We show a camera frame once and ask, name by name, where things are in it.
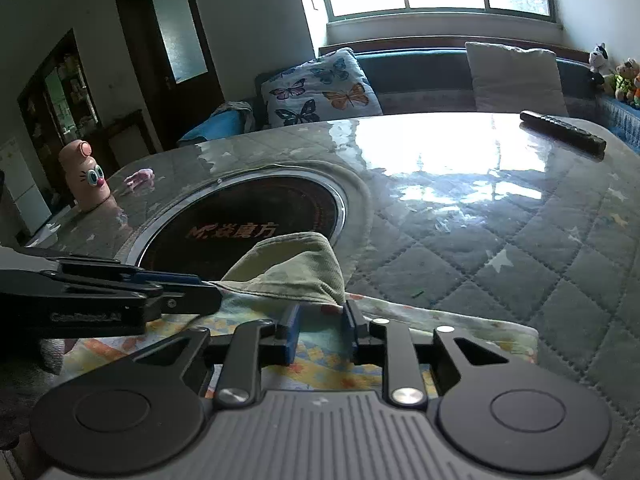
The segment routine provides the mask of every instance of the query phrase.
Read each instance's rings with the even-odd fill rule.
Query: cartoon eye
[[[98,174],[95,170],[89,170],[86,172],[86,181],[89,183],[89,186],[95,187],[98,185]]]

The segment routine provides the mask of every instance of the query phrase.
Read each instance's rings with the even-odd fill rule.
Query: remote control
[[[520,119],[537,131],[562,140],[579,150],[596,156],[604,156],[607,141],[573,124],[565,123],[549,115],[529,112],[528,110],[520,113]]]

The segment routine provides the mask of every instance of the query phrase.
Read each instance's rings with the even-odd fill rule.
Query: white pillow
[[[353,50],[341,48],[262,84],[271,128],[382,115]]]
[[[479,112],[567,116],[556,54],[493,43],[465,43]]]

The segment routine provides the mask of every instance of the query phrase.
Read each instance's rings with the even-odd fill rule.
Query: beige cloth corner
[[[254,245],[217,286],[280,300],[344,303],[344,279],[323,235],[293,233]]]

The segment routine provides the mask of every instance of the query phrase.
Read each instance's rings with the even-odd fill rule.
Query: butterfly pillow
[[[276,74],[262,85],[271,128],[382,115],[350,48]]]

